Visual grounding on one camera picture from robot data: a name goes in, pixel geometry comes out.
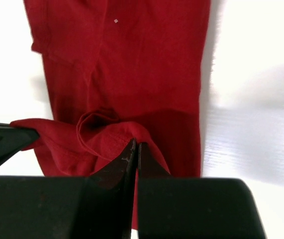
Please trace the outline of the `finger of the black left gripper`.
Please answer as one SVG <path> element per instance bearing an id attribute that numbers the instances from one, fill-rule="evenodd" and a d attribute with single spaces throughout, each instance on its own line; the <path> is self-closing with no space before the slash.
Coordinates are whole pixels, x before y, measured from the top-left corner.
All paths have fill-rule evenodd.
<path id="1" fill-rule="evenodd" d="M 0 123 L 0 166 L 39 138 L 36 130 Z"/>

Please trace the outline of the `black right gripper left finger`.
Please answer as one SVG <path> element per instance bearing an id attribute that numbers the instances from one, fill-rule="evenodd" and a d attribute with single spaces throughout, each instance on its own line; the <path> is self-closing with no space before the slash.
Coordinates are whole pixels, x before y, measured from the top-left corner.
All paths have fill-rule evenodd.
<path id="1" fill-rule="evenodd" d="M 135 150 L 89 177 L 0 176 L 0 239 L 130 238 Z"/>

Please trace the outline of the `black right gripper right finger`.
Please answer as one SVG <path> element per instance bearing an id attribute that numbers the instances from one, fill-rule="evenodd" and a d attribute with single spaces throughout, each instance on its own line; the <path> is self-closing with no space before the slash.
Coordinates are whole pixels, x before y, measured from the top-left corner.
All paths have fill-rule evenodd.
<path id="1" fill-rule="evenodd" d="M 138 153 L 138 235 L 141 239 L 264 239 L 253 195 L 236 178 L 177 178 Z"/>

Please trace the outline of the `red t shirt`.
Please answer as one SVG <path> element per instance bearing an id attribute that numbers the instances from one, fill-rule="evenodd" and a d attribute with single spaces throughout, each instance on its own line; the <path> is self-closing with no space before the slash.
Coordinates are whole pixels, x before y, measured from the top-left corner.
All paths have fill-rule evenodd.
<path id="1" fill-rule="evenodd" d="M 198 177 L 208 0 L 26 0 L 53 119 L 22 119 L 45 176 L 89 176 L 131 139 Z"/>

